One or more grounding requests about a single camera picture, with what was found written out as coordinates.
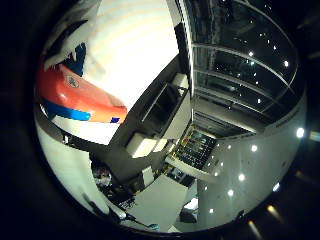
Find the metal frame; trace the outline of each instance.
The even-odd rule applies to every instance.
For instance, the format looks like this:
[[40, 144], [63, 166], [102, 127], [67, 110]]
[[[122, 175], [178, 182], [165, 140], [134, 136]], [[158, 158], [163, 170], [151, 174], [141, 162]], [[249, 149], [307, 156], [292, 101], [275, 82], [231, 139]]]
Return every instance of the metal frame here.
[[195, 90], [198, 90], [200, 92], [203, 92], [203, 93], [206, 93], [208, 95], [205, 95], [203, 93], [200, 93], [198, 95], [202, 95], [204, 97], [208, 97], [208, 98], [211, 98], [210, 95], [214, 95], [218, 98], [222, 98], [222, 99], [225, 99], [225, 100], [228, 100], [228, 101], [231, 101], [231, 102], [234, 102], [234, 103], [237, 103], [245, 108], [248, 108], [256, 113], [259, 113], [269, 119], [272, 119], [268, 114], [265, 114], [263, 113], [261, 110], [257, 109], [256, 107], [252, 106], [251, 104], [245, 102], [245, 101], [242, 101], [242, 100], [239, 100], [237, 98], [234, 98], [233, 96], [230, 96], [228, 94], [225, 94], [225, 93], [222, 93], [220, 91], [216, 91], [216, 90], [212, 90], [212, 89], [206, 89], [206, 88], [202, 88], [202, 87], [196, 87]]
[[219, 46], [219, 45], [193, 43], [192, 47], [206, 48], [206, 49], [211, 49], [211, 50], [218, 50], [218, 51], [221, 51], [221, 52], [230, 53], [232, 55], [235, 55], [235, 56], [238, 56], [238, 57], [242, 57], [244, 59], [248, 59], [248, 60], [250, 60], [252, 62], [255, 62], [258, 65], [260, 65], [261, 67], [263, 67], [266, 70], [268, 70], [269, 72], [273, 73], [275, 76], [277, 76], [281, 80], [281, 82], [283, 82], [287, 86], [287, 88], [294, 94], [294, 91], [290, 88], [290, 86], [287, 83], [287, 81], [284, 80], [284, 78], [279, 73], [274, 71], [271, 67], [269, 67], [268, 65], [264, 64], [263, 62], [255, 59], [255, 58], [252, 58], [252, 57], [248, 56], [247, 54], [244, 54], [242, 52], [236, 51], [236, 50], [231, 49], [231, 48], [222, 47], [222, 46]]
[[281, 108], [284, 108], [284, 106], [282, 104], [280, 104], [278, 101], [276, 101], [270, 94], [268, 94], [267, 92], [265, 92], [264, 90], [262, 90], [261, 88], [256, 87], [255, 85], [252, 85], [250, 83], [247, 83], [245, 81], [242, 81], [240, 79], [231, 77], [229, 75], [225, 75], [219, 72], [215, 72], [215, 71], [209, 71], [209, 70], [200, 70], [195, 68], [194, 69], [195, 72], [199, 72], [199, 73], [203, 73], [203, 74], [207, 74], [213, 77], [218, 77], [221, 79], [224, 79], [226, 81], [235, 83], [235, 84], [241, 84], [243, 86], [245, 86], [246, 88], [251, 89], [252, 91], [261, 94], [262, 96], [268, 98], [269, 100], [271, 100], [273, 103], [277, 104], [278, 106], [280, 106]]

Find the beam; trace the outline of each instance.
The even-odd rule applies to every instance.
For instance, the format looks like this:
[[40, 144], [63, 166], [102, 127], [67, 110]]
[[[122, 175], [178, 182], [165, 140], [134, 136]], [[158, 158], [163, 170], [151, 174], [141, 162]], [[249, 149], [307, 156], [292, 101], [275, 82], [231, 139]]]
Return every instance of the beam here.
[[202, 43], [193, 43], [192, 44], [193, 47], [196, 48], [206, 48], [206, 49], [211, 49], [211, 50], [218, 50], [221, 52], [225, 52], [225, 53], [229, 53], [235, 56], [239, 56], [245, 59], [248, 59], [252, 62], [257, 63], [258, 65], [260, 65], [261, 67], [263, 67], [264, 69], [268, 70], [269, 72], [273, 73], [273, 75], [275, 75], [278, 79], [280, 79], [280, 81], [285, 84], [290, 91], [292, 91], [294, 93], [294, 91], [290, 88], [289, 84], [287, 83], [286, 80], [284, 80], [284, 78], [277, 73], [275, 70], [273, 70], [271, 67], [269, 67], [268, 65], [264, 64], [263, 62], [259, 61], [256, 58], [250, 57], [248, 56], [248, 54], [244, 54], [242, 52], [239, 52], [237, 50], [231, 49], [231, 48], [226, 48], [226, 47], [222, 47], [222, 46], [218, 46], [218, 45], [210, 45], [210, 44], [202, 44]]
[[199, 170], [197, 168], [194, 168], [190, 166], [189, 164], [186, 164], [185, 162], [182, 162], [178, 160], [177, 158], [174, 158], [173, 156], [167, 156], [165, 161], [169, 163], [170, 165], [178, 168], [180, 171], [205, 182], [209, 183], [216, 183], [217, 178], [214, 177], [212, 174], [204, 172], [202, 170]]
[[256, 119], [248, 117], [246, 114], [228, 110], [224, 107], [202, 99], [195, 99], [194, 108], [198, 112], [214, 116], [215, 118], [221, 119], [224, 122], [235, 125], [253, 133], [263, 132], [266, 127], [265, 124], [259, 122]]
[[235, 98], [233, 96], [230, 96], [230, 94], [226, 94], [221, 91], [217, 91], [217, 90], [213, 90], [213, 89], [206, 89], [206, 88], [202, 88], [202, 87], [196, 87], [195, 90], [200, 91], [200, 93], [197, 93], [197, 94], [202, 97], [212, 99], [212, 97], [210, 97], [210, 95], [214, 95], [218, 98], [222, 98], [224, 100], [228, 100], [228, 101], [237, 103], [245, 108], [248, 108], [256, 113], [263, 115], [264, 117], [271, 119], [271, 117], [268, 114], [263, 113], [261, 110], [257, 109], [255, 106], [252, 106], [251, 104], [247, 103], [246, 101], [243, 101], [243, 100], [240, 100], [240, 99]]
[[269, 100], [271, 100], [273, 103], [275, 103], [278, 106], [280, 106], [281, 108], [285, 109], [285, 107], [282, 104], [280, 104], [279, 102], [277, 102], [269, 93], [267, 93], [263, 89], [258, 88], [257, 86], [255, 86], [255, 85], [253, 85], [251, 83], [248, 83], [248, 82], [242, 81], [242, 80], [240, 80], [238, 78], [234, 78], [234, 77], [231, 77], [229, 75], [222, 74], [222, 73], [215, 72], [215, 71], [201, 70], [201, 69], [198, 69], [198, 68], [195, 68], [194, 71], [202, 73], [202, 74], [207, 74], [207, 75], [213, 76], [213, 77], [218, 77], [218, 78], [224, 79], [226, 81], [229, 81], [229, 82], [232, 82], [232, 83], [235, 83], [235, 84], [241, 84], [242, 86], [244, 86], [246, 88], [249, 88], [249, 89], [251, 89], [252, 91], [254, 91], [256, 93], [261, 94], [262, 96], [264, 96], [264, 97], [268, 98]]

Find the ceiling light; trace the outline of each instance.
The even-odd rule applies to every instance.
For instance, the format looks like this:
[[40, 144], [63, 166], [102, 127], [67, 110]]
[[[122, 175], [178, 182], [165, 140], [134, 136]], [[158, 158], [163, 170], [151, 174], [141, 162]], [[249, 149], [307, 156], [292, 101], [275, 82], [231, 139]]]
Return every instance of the ceiling light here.
[[298, 128], [296, 135], [297, 135], [297, 138], [302, 138], [303, 135], [304, 135], [304, 129], [303, 128]]
[[274, 212], [274, 210], [275, 210], [272, 205], [269, 205], [269, 206], [267, 207], [267, 209], [268, 209], [269, 212]]
[[230, 190], [228, 191], [228, 196], [229, 196], [229, 197], [232, 197], [232, 196], [233, 196], [233, 193], [234, 193], [233, 190], [230, 189]]
[[243, 182], [246, 179], [246, 176], [243, 173], [241, 173], [241, 174], [239, 174], [238, 179], [240, 182]]
[[251, 146], [251, 151], [252, 151], [252, 152], [256, 152], [257, 150], [258, 150], [257, 145], [252, 145], [252, 146]]
[[192, 198], [191, 201], [184, 206], [186, 209], [195, 210], [198, 208], [198, 199]]
[[277, 183], [277, 184], [274, 185], [274, 187], [272, 188], [272, 191], [274, 191], [274, 192], [278, 191], [279, 187], [280, 187], [280, 184]]

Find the blue stripe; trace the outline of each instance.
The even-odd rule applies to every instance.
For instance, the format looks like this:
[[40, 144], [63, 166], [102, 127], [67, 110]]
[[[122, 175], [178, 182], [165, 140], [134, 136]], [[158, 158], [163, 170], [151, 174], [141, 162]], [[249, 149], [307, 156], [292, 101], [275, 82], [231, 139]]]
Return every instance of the blue stripe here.
[[74, 120], [88, 121], [91, 117], [90, 113], [63, 107], [46, 99], [44, 99], [44, 107], [49, 113]]

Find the recessed light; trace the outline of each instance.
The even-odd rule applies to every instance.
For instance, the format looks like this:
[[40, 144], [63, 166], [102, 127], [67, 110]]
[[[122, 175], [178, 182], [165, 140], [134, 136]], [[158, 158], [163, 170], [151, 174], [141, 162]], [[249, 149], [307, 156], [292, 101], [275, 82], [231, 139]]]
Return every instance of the recessed light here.
[[246, 179], [246, 176], [243, 173], [240, 173], [238, 179], [240, 182], [243, 182]]
[[297, 138], [303, 138], [304, 129], [303, 128], [298, 128], [296, 135], [297, 135]]
[[280, 184], [279, 184], [279, 183], [277, 183], [277, 184], [276, 184], [276, 185], [274, 185], [274, 187], [272, 188], [272, 191], [276, 192], [276, 191], [278, 191], [278, 190], [279, 190], [279, 188], [280, 188]]
[[230, 189], [230, 190], [228, 191], [228, 196], [229, 196], [229, 197], [232, 197], [232, 196], [233, 196], [233, 194], [234, 194], [233, 190], [232, 190], [232, 189]]
[[257, 145], [252, 145], [252, 146], [251, 146], [251, 151], [252, 151], [252, 152], [256, 152], [257, 150], [258, 150]]
[[268, 209], [269, 212], [274, 212], [274, 210], [275, 210], [272, 205], [269, 205], [269, 206], [267, 207], [267, 209]]

